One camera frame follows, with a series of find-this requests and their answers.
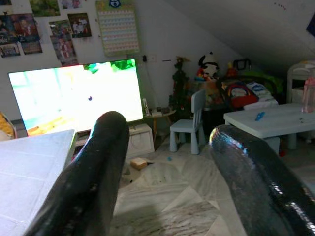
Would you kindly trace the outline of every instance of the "pink bottle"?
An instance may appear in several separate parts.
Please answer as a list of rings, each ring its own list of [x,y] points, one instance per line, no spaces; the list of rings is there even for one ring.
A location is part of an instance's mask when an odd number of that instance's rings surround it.
[[[315,110],[315,77],[309,77],[304,84],[302,112],[310,113]]]

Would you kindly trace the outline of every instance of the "television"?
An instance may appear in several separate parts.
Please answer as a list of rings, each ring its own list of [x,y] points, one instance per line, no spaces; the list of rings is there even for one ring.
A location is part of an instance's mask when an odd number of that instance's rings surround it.
[[[108,111],[143,118],[134,59],[8,73],[29,136],[89,131]]]

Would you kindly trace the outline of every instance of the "power outlet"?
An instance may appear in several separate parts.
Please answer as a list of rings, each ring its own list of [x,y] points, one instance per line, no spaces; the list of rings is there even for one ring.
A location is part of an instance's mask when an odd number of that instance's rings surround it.
[[[156,62],[157,56],[155,54],[150,54],[147,56],[148,62]]]

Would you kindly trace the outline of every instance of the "tv stand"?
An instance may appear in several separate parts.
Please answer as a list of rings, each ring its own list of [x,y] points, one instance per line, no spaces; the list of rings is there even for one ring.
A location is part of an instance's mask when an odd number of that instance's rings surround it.
[[[82,147],[90,136],[90,130],[77,132],[75,146]],[[129,144],[126,158],[140,156],[154,152],[152,129],[147,124],[132,125],[129,127]]]

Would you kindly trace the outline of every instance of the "white table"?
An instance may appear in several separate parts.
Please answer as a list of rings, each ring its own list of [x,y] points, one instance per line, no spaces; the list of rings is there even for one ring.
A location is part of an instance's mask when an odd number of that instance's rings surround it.
[[[71,161],[75,131],[0,142],[0,236],[21,236]]]
[[[253,109],[224,114],[225,124],[232,124],[269,144],[271,137],[289,135],[289,149],[296,148],[296,133],[315,130],[315,112],[302,113],[301,104],[290,103],[270,108]],[[265,112],[260,121],[257,114]]]

